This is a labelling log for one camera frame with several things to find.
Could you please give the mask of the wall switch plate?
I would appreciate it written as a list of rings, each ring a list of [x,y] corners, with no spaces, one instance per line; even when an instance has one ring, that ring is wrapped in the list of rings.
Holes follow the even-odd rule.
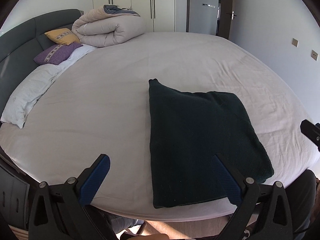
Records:
[[[295,46],[295,47],[298,47],[298,40],[293,38],[292,39],[292,44]]]

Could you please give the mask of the wall socket plate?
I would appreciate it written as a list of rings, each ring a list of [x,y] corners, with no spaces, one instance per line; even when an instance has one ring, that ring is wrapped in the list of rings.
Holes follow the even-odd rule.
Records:
[[[311,51],[311,57],[312,57],[315,61],[317,61],[317,60],[318,60],[318,53],[315,52],[314,50],[312,50],[312,51]]]

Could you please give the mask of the yellow patterned cushion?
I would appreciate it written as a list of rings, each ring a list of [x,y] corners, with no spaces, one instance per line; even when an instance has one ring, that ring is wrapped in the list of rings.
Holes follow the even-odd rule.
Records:
[[[79,38],[68,28],[55,29],[44,34],[56,44],[70,45],[73,42],[80,43]]]

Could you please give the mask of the dark grey upholstered headboard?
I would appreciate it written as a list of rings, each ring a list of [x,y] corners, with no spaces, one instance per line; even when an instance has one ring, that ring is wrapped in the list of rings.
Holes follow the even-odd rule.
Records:
[[[49,12],[31,18],[1,36],[1,111],[16,87],[39,65],[34,57],[54,44],[45,33],[71,29],[81,16],[78,9]]]

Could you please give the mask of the rolled beige duvet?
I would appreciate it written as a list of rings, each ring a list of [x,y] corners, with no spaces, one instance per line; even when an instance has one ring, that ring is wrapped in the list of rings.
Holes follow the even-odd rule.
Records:
[[[102,48],[124,43],[146,32],[144,19],[135,11],[103,5],[83,14],[72,25],[80,42]]]

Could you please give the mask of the grey bedside cabinet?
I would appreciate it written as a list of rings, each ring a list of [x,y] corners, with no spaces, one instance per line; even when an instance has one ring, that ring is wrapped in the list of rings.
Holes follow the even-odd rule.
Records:
[[[1,166],[1,214],[16,228],[27,230],[29,184]]]

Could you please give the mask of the purple patterned cushion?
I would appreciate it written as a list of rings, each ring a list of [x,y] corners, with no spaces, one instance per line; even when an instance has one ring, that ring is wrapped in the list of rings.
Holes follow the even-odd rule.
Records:
[[[69,58],[73,51],[82,47],[82,44],[73,42],[70,45],[56,44],[34,57],[34,62],[39,65],[54,64],[58,65]]]

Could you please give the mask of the dark green knit sweater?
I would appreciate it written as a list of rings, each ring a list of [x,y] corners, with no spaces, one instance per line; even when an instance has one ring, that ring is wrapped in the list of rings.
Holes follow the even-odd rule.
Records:
[[[227,92],[180,92],[149,81],[153,206],[225,197],[212,158],[222,155],[244,177],[264,183],[274,170],[240,99]]]

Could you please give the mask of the white pillow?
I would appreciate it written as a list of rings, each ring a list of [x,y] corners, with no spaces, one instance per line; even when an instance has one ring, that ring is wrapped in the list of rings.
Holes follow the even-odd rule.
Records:
[[[33,70],[12,92],[1,115],[2,123],[23,128],[27,116],[51,85],[79,59],[96,50],[96,47],[82,44],[68,59],[58,65],[43,64]]]

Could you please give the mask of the white bed sheet mattress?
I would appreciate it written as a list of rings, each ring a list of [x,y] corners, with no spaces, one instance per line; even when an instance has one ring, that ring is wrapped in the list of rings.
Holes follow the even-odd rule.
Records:
[[[300,132],[308,113],[267,65],[213,35],[147,33],[99,48],[70,66],[44,93],[23,128],[1,126],[1,147],[36,181],[63,183],[102,153],[111,169],[93,205],[146,220],[185,222],[233,213],[227,199],[156,209],[152,204],[148,81],[183,92],[222,91],[243,103],[268,153],[268,184],[318,171],[319,152]]]

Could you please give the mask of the dark brown door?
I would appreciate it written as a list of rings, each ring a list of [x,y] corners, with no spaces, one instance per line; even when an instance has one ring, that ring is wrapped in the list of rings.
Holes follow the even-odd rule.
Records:
[[[233,0],[221,0],[217,36],[229,39],[232,20],[235,18]]]

